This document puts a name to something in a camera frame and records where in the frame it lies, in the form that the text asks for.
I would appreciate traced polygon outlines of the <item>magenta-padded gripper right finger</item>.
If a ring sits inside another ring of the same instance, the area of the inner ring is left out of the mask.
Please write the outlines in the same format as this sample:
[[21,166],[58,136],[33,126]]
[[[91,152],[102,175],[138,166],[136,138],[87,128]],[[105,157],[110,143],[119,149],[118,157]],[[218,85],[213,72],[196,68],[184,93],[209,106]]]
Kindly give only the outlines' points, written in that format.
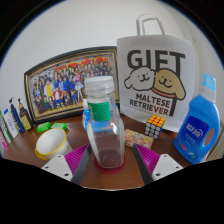
[[139,144],[133,145],[133,153],[145,185],[182,169],[168,154],[159,155]]

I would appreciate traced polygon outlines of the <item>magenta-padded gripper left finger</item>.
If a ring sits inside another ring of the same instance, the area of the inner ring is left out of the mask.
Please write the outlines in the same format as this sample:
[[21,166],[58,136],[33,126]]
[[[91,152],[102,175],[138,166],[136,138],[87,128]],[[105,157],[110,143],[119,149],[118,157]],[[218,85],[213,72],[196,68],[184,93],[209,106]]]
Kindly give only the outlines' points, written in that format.
[[56,155],[47,162],[42,169],[79,185],[83,178],[89,157],[91,146],[83,145],[66,155]]

